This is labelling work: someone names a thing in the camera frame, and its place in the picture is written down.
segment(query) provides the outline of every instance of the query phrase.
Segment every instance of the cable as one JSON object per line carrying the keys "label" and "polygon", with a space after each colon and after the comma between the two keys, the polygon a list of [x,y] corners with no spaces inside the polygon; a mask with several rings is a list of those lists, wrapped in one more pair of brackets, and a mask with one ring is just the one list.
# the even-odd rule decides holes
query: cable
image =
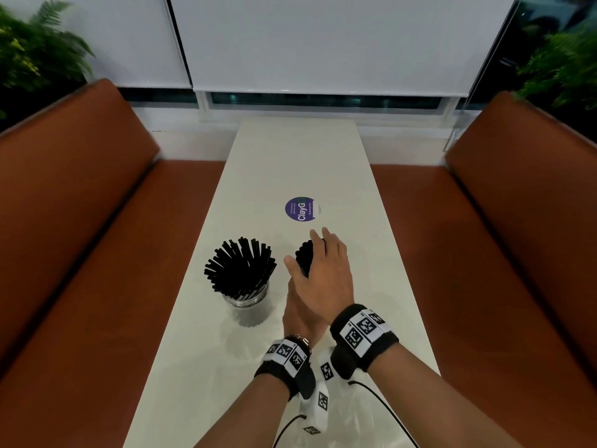
{"label": "cable", "polygon": [[280,431],[280,433],[278,434],[278,438],[276,439],[276,441],[273,443],[273,447],[272,448],[276,448],[276,445],[278,445],[278,442],[280,441],[280,437],[282,437],[282,434],[284,433],[284,431],[286,429],[288,429],[288,427],[294,422],[294,420],[298,420],[299,418],[302,418],[303,420],[307,419],[306,415],[296,415],[292,420],[290,420],[286,426],[284,428],[282,428],[282,430]]}
{"label": "cable", "polygon": [[354,385],[354,384],[358,384],[361,385],[363,387],[365,387],[366,389],[368,389],[371,394],[373,394],[373,396],[375,396],[377,399],[379,399],[379,402],[381,402],[383,404],[383,406],[387,409],[388,412],[390,412],[392,414],[392,416],[394,417],[394,420],[396,420],[398,422],[398,424],[400,425],[400,427],[402,428],[402,430],[404,431],[404,433],[408,436],[408,438],[410,439],[411,442],[413,442],[413,445],[416,446],[416,448],[419,448],[419,445],[417,444],[417,442],[414,441],[413,436],[410,435],[410,433],[407,431],[407,429],[404,427],[404,425],[402,424],[402,422],[398,419],[398,417],[396,416],[396,414],[394,414],[394,412],[392,412],[392,409],[390,407],[388,407],[388,405],[384,402],[383,399],[381,399],[379,397],[379,395],[377,393],[375,393],[371,388],[369,388],[367,385],[362,384],[356,380],[350,380],[348,382],[349,385]]}

